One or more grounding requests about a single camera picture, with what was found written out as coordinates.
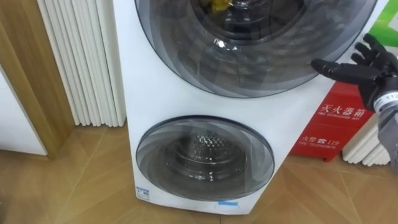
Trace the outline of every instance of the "washing machine door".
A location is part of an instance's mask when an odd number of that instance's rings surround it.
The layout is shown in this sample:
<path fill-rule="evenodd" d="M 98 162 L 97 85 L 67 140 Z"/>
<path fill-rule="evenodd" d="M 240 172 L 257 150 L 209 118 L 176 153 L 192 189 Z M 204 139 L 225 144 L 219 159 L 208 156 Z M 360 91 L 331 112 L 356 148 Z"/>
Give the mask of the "washing machine door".
<path fill-rule="evenodd" d="M 136 159 L 158 188 L 204 201 L 247 196 L 265 186 L 274 171 L 272 150 L 262 136 L 210 116 L 175 118 L 151 128 Z"/>
<path fill-rule="evenodd" d="M 146 36 L 171 70 L 202 90 L 268 96 L 337 60 L 377 0 L 136 0 Z"/>

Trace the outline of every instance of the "label sticker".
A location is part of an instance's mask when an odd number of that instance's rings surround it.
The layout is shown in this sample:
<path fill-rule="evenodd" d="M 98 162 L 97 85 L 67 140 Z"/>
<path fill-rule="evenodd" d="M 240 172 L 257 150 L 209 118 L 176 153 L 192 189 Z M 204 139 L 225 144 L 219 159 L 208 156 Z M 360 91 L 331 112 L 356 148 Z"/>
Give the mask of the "label sticker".
<path fill-rule="evenodd" d="M 219 201 L 218 205 L 227 205 L 227 206 L 238 206 L 238 202 L 226 202 L 226 201 Z"/>
<path fill-rule="evenodd" d="M 149 201 L 149 190 L 136 187 L 137 198 Z"/>
<path fill-rule="evenodd" d="M 387 93 L 385 95 L 382 95 L 380 98 L 378 98 L 374 104 L 374 110 L 376 111 L 377 114 L 381 113 L 382 107 L 390 102 L 393 101 L 398 101 L 398 93 L 393 92 L 393 93 Z"/>
<path fill-rule="evenodd" d="M 398 31 L 398 12 L 397 14 L 392 18 L 390 24 L 388 24 L 388 26 L 392 29 L 394 29 L 395 31 Z"/>

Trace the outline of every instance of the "yellow object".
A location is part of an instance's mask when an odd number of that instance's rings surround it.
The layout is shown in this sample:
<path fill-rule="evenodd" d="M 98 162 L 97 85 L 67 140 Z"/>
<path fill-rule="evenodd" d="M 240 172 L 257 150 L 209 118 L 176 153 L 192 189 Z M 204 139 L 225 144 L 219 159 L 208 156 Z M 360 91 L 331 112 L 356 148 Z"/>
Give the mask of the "yellow object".
<path fill-rule="evenodd" d="M 211 0 L 211 9 L 213 12 L 224 11 L 229 8 L 232 0 Z"/>

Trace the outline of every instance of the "washing machine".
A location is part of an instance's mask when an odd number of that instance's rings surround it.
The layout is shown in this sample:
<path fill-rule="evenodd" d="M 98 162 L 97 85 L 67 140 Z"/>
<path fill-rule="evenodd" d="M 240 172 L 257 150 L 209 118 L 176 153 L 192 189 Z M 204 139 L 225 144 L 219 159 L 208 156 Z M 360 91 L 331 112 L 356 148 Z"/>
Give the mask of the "washing machine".
<path fill-rule="evenodd" d="M 114 0 L 137 198 L 249 213 L 387 0 Z"/>

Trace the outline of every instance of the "white radiator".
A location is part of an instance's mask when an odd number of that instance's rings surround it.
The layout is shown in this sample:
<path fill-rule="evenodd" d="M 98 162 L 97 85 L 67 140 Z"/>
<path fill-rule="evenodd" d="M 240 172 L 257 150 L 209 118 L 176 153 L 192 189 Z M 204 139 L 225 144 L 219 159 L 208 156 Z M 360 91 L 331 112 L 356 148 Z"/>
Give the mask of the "white radiator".
<path fill-rule="evenodd" d="M 374 115 L 343 149 L 346 162 L 366 166 L 386 165 L 390 157 L 377 139 L 377 116 Z"/>
<path fill-rule="evenodd" d="M 110 0 L 37 0 L 75 124 L 126 120 Z"/>

